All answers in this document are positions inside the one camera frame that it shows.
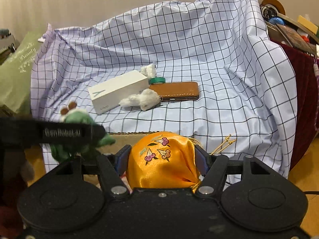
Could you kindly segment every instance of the grid-patterned cloth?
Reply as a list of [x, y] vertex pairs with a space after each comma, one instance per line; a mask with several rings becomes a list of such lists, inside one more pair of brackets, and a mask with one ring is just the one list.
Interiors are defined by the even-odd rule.
[[[96, 114], [88, 87], [153, 62], [167, 82], [198, 82], [200, 98]], [[232, 134], [237, 141], [224, 154], [254, 155], [288, 176], [295, 75], [269, 40], [257, 0], [167, 1], [90, 28], [48, 28], [31, 78], [35, 118], [58, 121], [60, 109], [75, 100], [111, 132], [172, 131], [198, 139], [208, 152]], [[49, 171], [56, 162], [49, 146], [43, 151]]]

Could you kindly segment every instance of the white plush animal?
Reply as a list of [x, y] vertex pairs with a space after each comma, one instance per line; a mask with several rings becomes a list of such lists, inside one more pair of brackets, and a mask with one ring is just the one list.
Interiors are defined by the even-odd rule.
[[145, 75], [148, 79], [152, 79], [156, 77], [156, 68], [154, 64], [150, 64], [148, 66], [141, 67], [140, 72]]
[[141, 110], [147, 111], [159, 104], [160, 98], [151, 89], [145, 89], [141, 94], [133, 94], [120, 101], [122, 107], [140, 106]]

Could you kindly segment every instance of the brown leather case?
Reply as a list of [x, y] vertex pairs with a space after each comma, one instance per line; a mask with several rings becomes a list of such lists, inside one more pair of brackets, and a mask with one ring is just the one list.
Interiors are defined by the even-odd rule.
[[150, 89], [157, 92], [163, 102], [189, 101], [199, 98], [197, 82], [167, 82], [151, 84]]

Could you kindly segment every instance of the white box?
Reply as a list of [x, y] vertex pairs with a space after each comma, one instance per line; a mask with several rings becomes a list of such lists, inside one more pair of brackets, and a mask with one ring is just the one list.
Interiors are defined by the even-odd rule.
[[88, 88], [97, 114], [109, 111], [119, 105], [120, 100], [139, 94], [149, 88], [148, 78], [137, 70], [116, 76]]

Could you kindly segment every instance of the green plush toy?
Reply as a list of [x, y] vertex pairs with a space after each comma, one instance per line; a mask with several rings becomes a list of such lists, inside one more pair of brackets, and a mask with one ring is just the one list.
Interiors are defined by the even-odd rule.
[[[71, 102], [69, 108], [61, 110], [61, 121], [64, 123], [96, 124], [89, 114], [83, 109], [76, 109], [76, 102]], [[50, 145], [52, 157], [59, 163], [81, 155], [84, 160], [92, 160], [100, 154], [96, 148], [112, 145], [115, 139], [106, 134], [95, 144], [88, 145]]]

